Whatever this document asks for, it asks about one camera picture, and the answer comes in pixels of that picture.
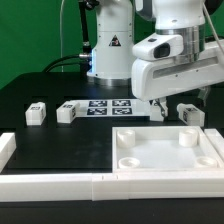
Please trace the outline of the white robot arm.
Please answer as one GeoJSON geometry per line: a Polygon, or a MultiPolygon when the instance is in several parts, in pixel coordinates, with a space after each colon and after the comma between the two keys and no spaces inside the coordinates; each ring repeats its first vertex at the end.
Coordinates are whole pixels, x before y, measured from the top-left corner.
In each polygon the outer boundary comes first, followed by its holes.
{"type": "Polygon", "coordinates": [[[90,81],[130,85],[149,103],[150,118],[167,115],[166,98],[224,82],[224,40],[207,43],[205,0],[81,0],[96,10],[97,44],[86,57],[90,81]]]}

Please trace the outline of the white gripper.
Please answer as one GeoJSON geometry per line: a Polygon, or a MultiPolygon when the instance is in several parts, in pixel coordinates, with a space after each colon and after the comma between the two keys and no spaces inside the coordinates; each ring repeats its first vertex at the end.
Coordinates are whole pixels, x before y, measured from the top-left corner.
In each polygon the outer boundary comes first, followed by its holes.
{"type": "Polygon", "coordinates": [[[224,82],[224,54],[215,42],[205,44],[205,50],[195,62],[179,64],[176,59],[183,52],[181,35],[153,34],[137,43],[132,65],[133,95],[142,100],[156,100],[161,116],[166,111],[158,98],[201,88],[199,98],[206,101],[212,84],[224,82]]]}

